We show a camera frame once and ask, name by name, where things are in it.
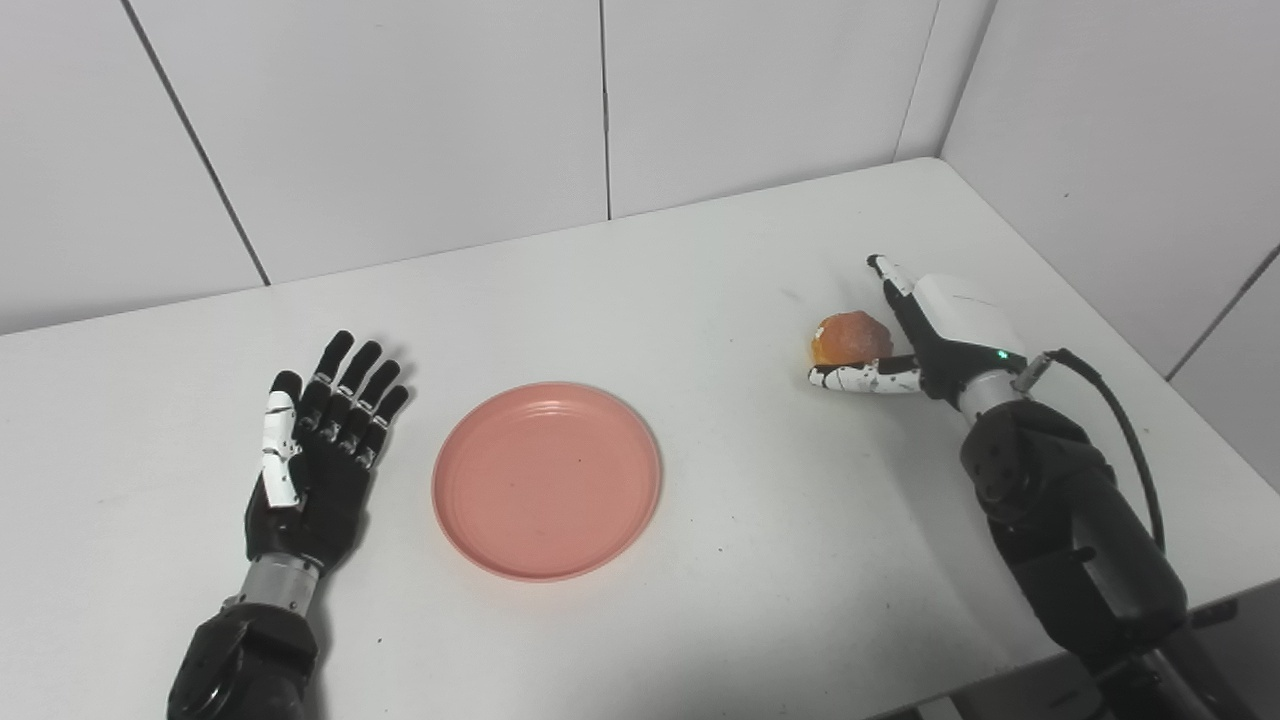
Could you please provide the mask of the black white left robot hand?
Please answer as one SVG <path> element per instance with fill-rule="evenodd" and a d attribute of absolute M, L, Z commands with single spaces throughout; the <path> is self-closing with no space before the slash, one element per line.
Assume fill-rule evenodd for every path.
<path fill-rule="evenodd" d="M 410 400 L 376 341 L 338 331 L 315 370 L 279 372 L 262 415 L 259 477 L 244 511 L 248 560 L 300 559 L 326 574 L 355 548 L 375 466 Z"/>

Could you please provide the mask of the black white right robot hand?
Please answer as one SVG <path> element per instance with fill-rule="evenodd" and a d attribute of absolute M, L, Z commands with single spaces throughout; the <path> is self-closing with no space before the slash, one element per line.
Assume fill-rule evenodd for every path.
<path fill-rule="evenodd" d="M 980 287 L 940 273 L 914 277 L 883 254 L 872 254 L 867 264 L 911 351 L 814 365 L 808 374 L 813 386 L 859 395 L 924 393 L 969 418 L 1027 397 L 1027 389 L 1018 387 L 1028 368 L 1025 346 Z"/>

